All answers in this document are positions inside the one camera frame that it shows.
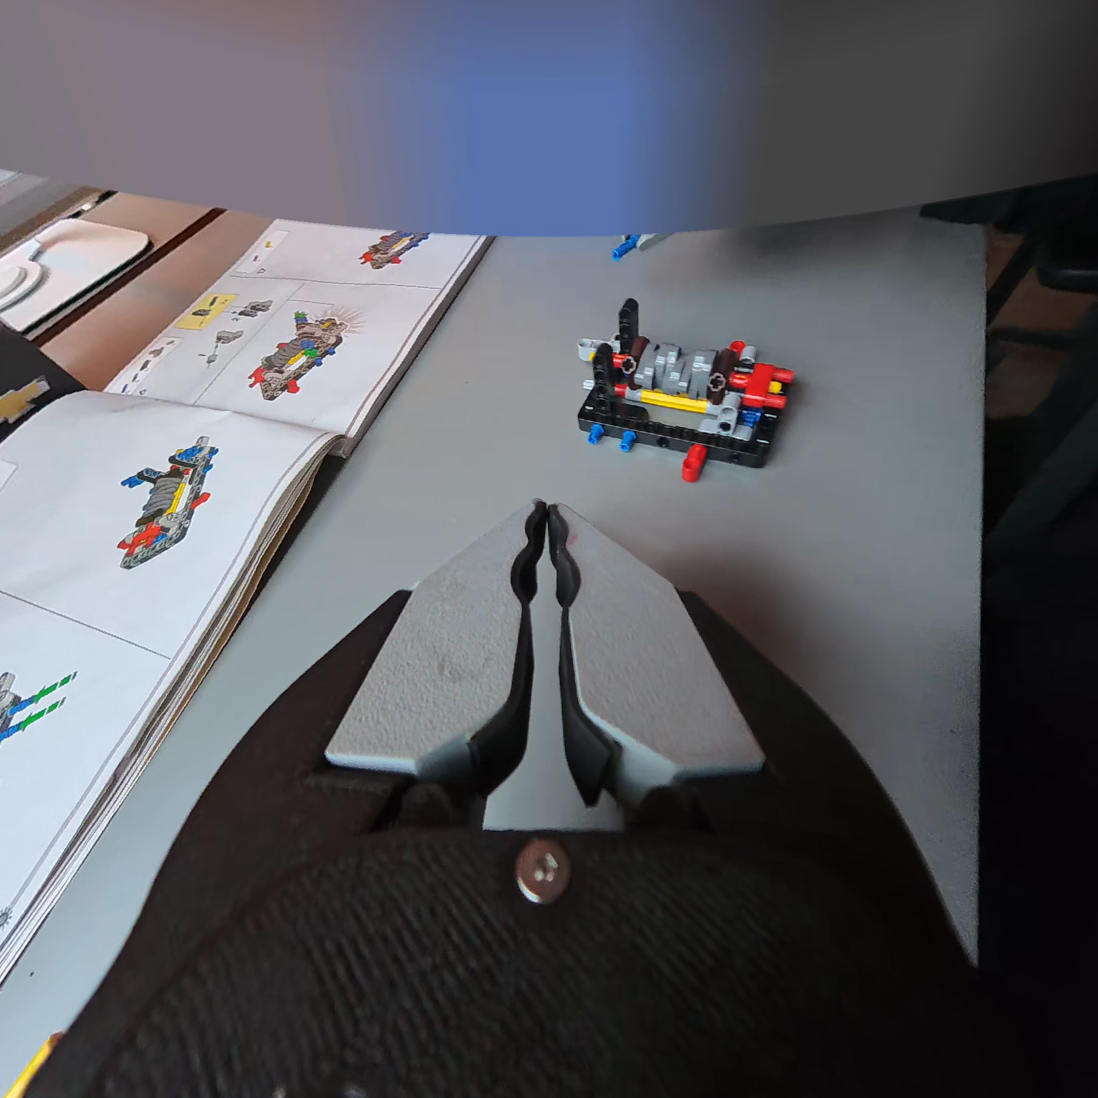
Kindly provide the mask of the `black chair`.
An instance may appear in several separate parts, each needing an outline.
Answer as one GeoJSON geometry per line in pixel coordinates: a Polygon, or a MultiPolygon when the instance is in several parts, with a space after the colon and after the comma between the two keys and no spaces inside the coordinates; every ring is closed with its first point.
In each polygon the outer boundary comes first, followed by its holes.
{"type": "Polygon", "coordinates": [[[1096,305],[1096,180],[1032,189],[985,230],[985,413],[1022,418],[1050,396],[1096,305]]]}

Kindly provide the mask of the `black frame lego model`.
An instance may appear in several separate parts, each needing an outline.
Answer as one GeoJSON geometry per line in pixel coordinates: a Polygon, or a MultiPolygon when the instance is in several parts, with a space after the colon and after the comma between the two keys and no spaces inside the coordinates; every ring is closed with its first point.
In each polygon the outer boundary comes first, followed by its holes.
{"type": "Polygon", "coordinates": [[[579,340],[578,352],[590,369],[578,409],[586,441],[679,453],[683,482],[698,482],[707,461],[765,468],[796,386],[792,369],[762,361],[744,340],[683,348],[644,335],[633,297],[623,300],[616,332],[579,340]]]}

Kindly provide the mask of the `lego instruction booklet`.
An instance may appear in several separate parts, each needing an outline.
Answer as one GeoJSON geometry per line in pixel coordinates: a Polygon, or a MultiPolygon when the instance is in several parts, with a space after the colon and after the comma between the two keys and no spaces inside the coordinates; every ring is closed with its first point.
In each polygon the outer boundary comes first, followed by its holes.
{"type": "Polygon", "coordinates": [[[2,441],[2,977],[488,245],[273,222],[2,441]]]}

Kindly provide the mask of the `white monitor stand base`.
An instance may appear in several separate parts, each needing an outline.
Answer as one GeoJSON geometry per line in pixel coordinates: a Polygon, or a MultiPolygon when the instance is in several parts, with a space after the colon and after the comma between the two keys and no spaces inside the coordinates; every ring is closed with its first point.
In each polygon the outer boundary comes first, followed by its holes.
{"type": "Polygon", "coordinates": [[[2,322],[29,332],[149,248],[143,230],[66,216],[2,254],[2,322]]]}

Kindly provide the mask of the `black lego set box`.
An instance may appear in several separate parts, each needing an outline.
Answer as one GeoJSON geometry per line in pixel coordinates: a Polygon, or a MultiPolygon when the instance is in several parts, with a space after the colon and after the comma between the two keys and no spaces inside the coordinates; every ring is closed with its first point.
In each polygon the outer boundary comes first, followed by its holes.
{"type": "Polygon", "coordinates": [[[2,322],[2,441],[44,409],[83,385],[53,361],[31,340],[2,322]]]}

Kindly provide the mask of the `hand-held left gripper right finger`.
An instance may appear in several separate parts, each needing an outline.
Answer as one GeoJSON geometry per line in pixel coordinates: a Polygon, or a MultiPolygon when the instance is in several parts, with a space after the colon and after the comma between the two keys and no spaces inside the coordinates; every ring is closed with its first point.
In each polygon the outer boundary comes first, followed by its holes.
{"type": "Polygon", "coordinates": [[[585,803],[762,770],[765,754],[676,588],[567,505],[548,509],[562,607],[563,754],[585,803]]]}

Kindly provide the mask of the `yellow lego piece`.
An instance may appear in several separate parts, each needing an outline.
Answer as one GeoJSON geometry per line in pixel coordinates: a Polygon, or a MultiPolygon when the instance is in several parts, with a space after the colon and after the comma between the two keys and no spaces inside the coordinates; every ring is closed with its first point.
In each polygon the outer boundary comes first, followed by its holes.
{"type": "Polygon", "coordinates": [[[63,1030],[58,1033],[53,1033],[38,1048],[36,1053],[31,1055],[31,1059],[24,1063],[24,1069],[21,1070],[21,1074],[11,1081],[11,1087],[7,1089],[7,1098],[19,1098],[19,1096],[24,1096],[31,1079],[36,1078],[36,1073],[41,1070],[41,1067],[50,1059],[50,1055],[55,1053],[55,1048],[58,1046],[58,1041],[63,1038],[63,1030]]]}

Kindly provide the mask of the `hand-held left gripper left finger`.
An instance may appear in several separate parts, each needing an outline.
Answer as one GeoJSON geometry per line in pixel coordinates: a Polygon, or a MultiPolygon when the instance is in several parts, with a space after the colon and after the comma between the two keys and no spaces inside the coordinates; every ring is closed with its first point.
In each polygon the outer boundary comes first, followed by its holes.
{"type": "Polygon", "coordinates": [[[324,751],[328,762],[482,797],[518,768],[546,516],[546,502],[529,499],[417,584],[324,751]]]}

